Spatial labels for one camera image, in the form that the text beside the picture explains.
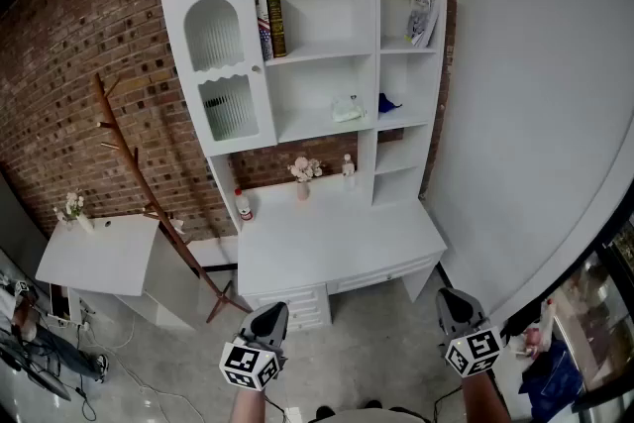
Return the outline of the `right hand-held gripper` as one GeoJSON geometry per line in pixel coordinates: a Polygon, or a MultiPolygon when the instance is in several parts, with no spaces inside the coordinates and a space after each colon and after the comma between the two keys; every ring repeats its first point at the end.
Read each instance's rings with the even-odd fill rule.
{"type": "Polygon", "coordinates": [[[483,316],[480,303],[455,288],[441,288],[436,295],[439,325],[444,339],[438,346],[447,365],[460,377],[490,370],[503,345],[497,326],[483,316]]]}

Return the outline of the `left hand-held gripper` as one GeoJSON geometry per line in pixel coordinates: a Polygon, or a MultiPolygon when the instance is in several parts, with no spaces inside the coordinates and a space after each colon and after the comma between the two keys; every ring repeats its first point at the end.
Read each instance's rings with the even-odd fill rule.
{"type": "Polygon", "coordinates": [[[226,381],[249,390],[265,390],[286,363],[282,343],[286,338],[289,312],[285,303],[259,309],[251,322],[251,333],[239,331],[224,345],[219,369],[226,381]]]}

